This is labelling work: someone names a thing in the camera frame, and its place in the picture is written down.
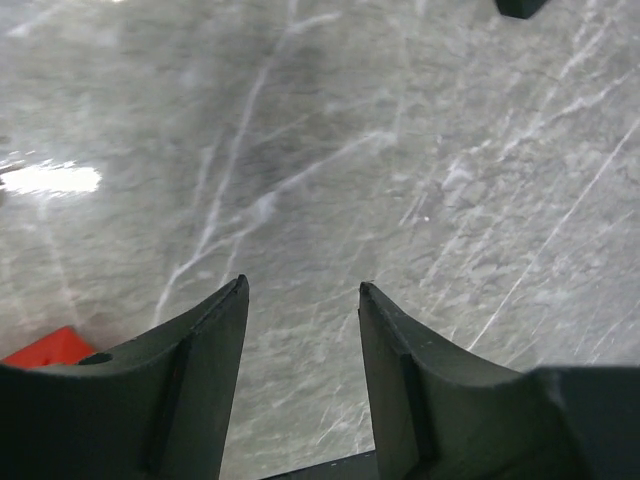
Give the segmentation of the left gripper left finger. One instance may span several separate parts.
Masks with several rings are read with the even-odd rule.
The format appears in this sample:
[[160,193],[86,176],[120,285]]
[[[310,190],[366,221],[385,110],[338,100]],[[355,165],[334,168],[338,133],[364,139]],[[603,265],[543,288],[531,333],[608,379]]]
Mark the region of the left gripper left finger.
[[74,365],[1,369],[5,479],[215,479],[249,282]]

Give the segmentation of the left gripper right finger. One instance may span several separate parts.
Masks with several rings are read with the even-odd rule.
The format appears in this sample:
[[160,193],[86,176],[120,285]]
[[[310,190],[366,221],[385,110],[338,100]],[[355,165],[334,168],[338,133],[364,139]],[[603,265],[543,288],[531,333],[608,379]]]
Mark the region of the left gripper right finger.
[[482,359],[362,283],[359,325],[383,479],[635,479],[639,371]]

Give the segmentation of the red cube plug adapter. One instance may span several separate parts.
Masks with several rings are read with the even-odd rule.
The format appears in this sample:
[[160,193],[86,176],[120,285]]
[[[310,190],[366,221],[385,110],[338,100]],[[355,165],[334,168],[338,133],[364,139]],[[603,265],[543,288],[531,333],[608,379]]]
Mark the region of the red cube plug adapter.
[[23,369],[74,365],[96,352],[74,328],[65,326],[5,357],[1,363]]

